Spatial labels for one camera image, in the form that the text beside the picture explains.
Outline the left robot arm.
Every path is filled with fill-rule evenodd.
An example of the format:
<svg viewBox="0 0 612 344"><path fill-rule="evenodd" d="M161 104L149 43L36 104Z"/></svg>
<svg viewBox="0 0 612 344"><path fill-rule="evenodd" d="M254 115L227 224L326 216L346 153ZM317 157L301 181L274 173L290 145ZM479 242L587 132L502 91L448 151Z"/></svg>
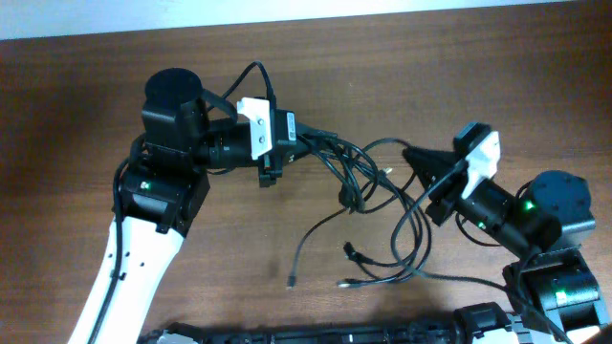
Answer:
<svg viewBox="0 0 612 344"><path fill-rule="evenodd" d="M161 70L144 87L143 134L113 178L114 218L105 255L73 343L134 343L156 290L210 190L208 175L254 167L269 187L285 165L310 154L328 132L298 122L262 97L237 103L195 73Z"/></svg>

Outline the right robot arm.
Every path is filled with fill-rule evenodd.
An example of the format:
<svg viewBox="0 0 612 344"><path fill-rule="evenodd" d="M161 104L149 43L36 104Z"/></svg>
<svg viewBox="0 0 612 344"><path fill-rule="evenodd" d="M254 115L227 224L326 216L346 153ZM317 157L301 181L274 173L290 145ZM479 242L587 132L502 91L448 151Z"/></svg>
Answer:
<svg viewBox="0 0 612 344"><path fill-rule="evenodd" d="M610 325L601 287L580 252L595 229L584 178L552 170L514 194L490 177L469 189L465 151L412 147L403 156L426 190L433 223L469 222L516 257L502 270L502 288L527 329L554 343Z"/></svg>

